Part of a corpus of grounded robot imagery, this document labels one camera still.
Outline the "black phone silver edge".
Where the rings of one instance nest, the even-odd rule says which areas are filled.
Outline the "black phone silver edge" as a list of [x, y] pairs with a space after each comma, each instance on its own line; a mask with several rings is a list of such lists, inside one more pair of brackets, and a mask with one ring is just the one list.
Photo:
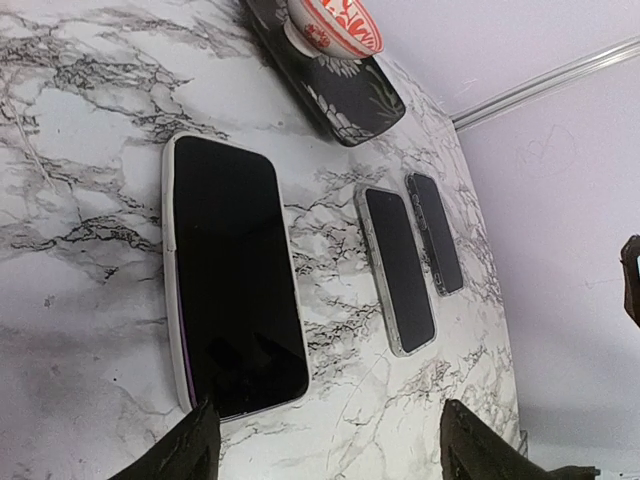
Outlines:
[[432, 343], [436, 323], [403, 198], [368, 184], [354, 194], [393, 354], [408, 357]]

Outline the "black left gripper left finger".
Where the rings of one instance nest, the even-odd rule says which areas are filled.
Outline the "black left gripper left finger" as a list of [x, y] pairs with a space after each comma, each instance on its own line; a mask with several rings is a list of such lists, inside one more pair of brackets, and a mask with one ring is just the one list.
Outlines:
[[138, 460], [112, 479], [205, 479], [219, 475], [220, 417], [205, 398]]

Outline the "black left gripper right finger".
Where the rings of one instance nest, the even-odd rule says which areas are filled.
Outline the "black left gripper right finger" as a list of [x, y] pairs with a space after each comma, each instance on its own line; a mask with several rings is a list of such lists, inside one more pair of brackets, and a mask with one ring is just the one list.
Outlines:
[[440, 418], [442, 478], [445, 480], [595, 479], [594, 466], [547, 471], [510, 446], [461, 401], [448, 399]]

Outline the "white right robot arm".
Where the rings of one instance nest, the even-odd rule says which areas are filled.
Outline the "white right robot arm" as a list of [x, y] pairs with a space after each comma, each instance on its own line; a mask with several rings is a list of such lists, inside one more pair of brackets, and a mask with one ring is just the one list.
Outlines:
[[632, 235], [620, 252], [624, 279], [624, 309], [639, 325], [639, 235]]

